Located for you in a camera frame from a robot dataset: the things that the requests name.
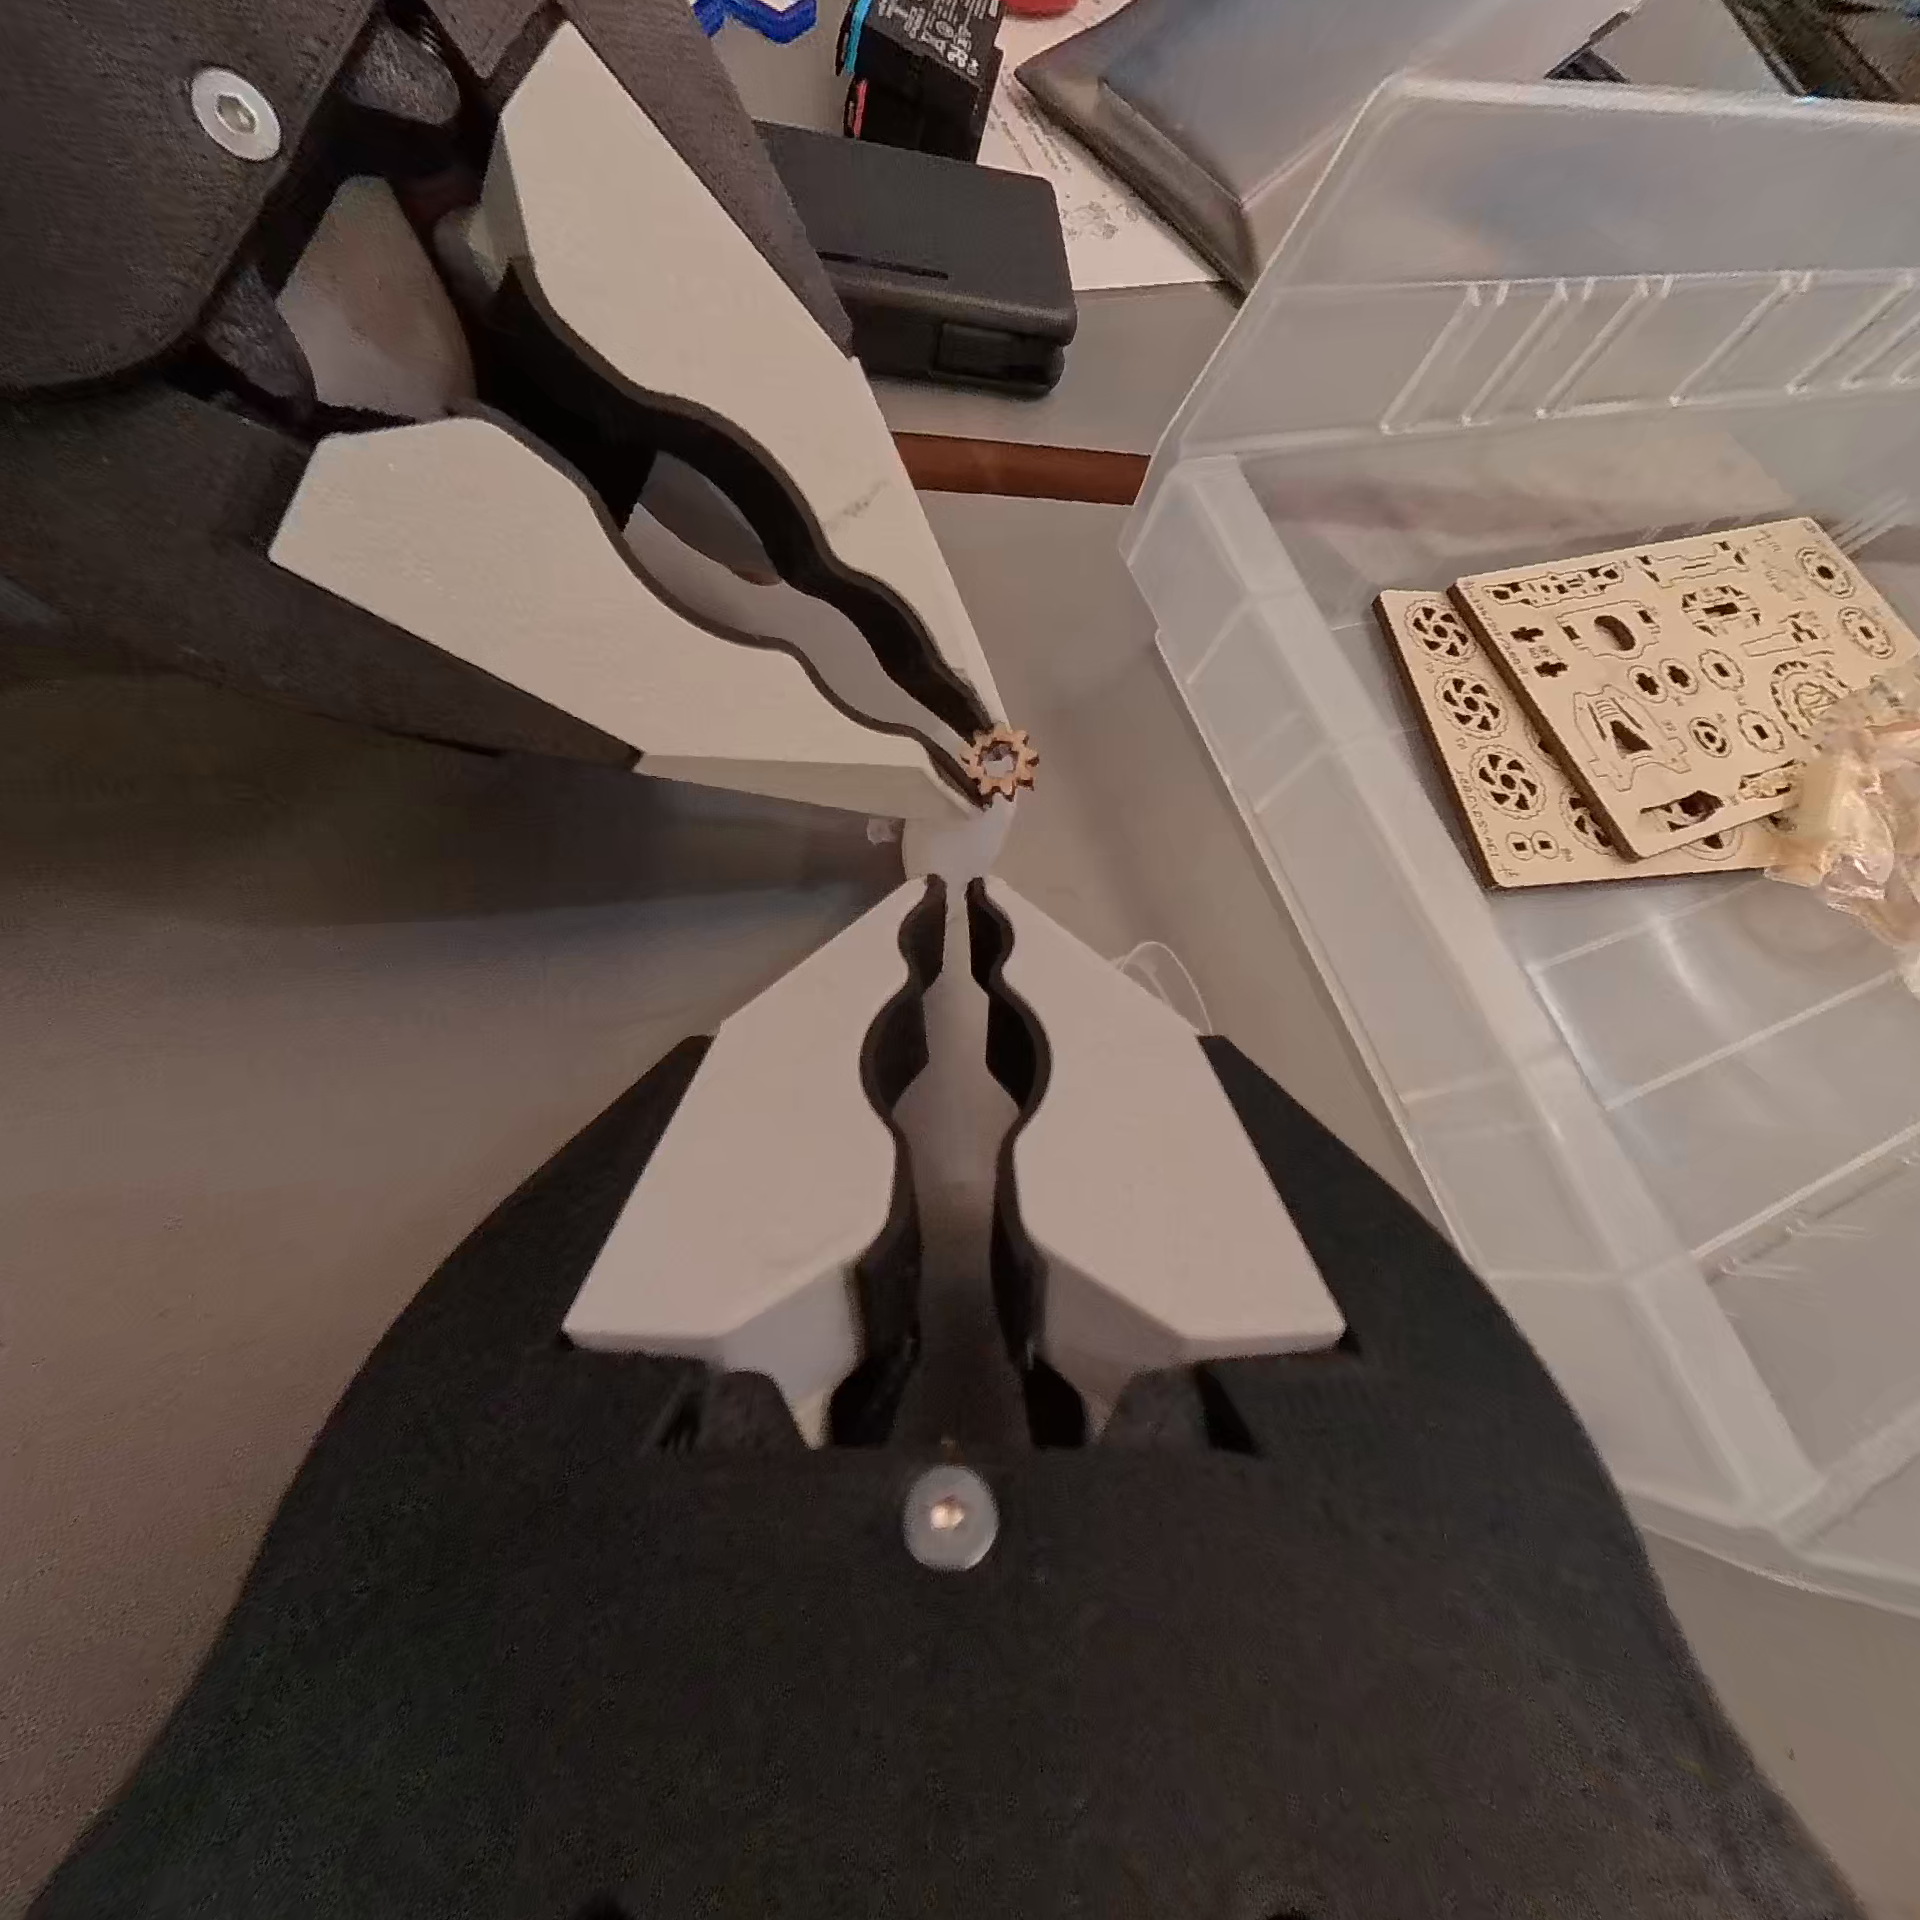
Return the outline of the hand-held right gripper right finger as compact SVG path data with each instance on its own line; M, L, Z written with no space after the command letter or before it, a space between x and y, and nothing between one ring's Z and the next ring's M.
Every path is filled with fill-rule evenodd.
M1002 879L971 883L994 1156L993 1293L1037 1427L1144 1375L1320 1356L1350 1333L1206 1033Z

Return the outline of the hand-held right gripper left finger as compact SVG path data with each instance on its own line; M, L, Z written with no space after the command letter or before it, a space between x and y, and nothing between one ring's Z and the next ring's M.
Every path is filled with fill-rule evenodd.
M563 1318L586 1355L768 1380L808 1446L917 1335L900 1100L927 1063L940 879L907 879L709 1042Z

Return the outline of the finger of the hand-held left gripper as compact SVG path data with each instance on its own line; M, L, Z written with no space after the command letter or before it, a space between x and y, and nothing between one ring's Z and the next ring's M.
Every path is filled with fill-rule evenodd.
M865 373L574 24L499 108L482 220L552 338L552 391L608 404L717 484L776 579L843 613L952 734L999 724Z
M326 438L270 561L639 755L649 780L963 821L952 758L847 707L782 642L699 623L589 484L485 417Z

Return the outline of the wooden parts sheet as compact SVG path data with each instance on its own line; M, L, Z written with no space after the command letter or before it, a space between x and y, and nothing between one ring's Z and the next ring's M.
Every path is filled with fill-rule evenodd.
M1656 859L1621 854L1448 594L1382 588L1375 620L1488 889L1518 896L1776 865L1779 837L1769 821Z
M1813 517L1493 568L1458 613L1626 859L1779 821L1916 634Z

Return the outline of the clear bag of small parts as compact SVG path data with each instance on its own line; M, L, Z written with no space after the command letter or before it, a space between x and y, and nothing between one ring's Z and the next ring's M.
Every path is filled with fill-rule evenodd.
M1879 676L1815 724L1769 879L1863 926L1899 950L1916 991L1916 663Z

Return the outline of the black power bank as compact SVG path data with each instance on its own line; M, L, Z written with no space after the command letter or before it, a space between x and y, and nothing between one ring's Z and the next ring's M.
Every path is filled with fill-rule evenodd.
M1049 397L1076 301L1037 177L756 123L868 376Z

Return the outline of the small black device box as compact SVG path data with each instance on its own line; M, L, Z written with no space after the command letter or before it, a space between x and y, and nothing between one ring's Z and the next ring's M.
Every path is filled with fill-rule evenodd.
M843 138L972 164L1002 15L1002 4L851 4L837 43Z

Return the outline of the printed instruction paper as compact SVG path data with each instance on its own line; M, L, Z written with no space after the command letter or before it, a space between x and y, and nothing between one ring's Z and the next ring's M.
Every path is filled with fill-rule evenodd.
M1132 189L1032 106L1012 67L994 84L981 164L1032 177L1050 189L1073 295L1217 285Z

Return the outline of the clear plastic storage bin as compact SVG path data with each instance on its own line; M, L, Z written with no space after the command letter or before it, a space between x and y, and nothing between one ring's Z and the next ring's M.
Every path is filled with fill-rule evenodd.
M1391 79L1121 536L1458 1249L1634 1515L1916 1615L1916 996L1740 869L1488 891L1382 588L1808 515L1916 620L1916 108Z

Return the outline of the black flat tray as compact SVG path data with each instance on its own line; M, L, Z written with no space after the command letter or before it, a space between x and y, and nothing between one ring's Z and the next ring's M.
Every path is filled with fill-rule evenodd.
M1634 4L1121 4L1018 85L1250 295L1391 79L1544 84Z

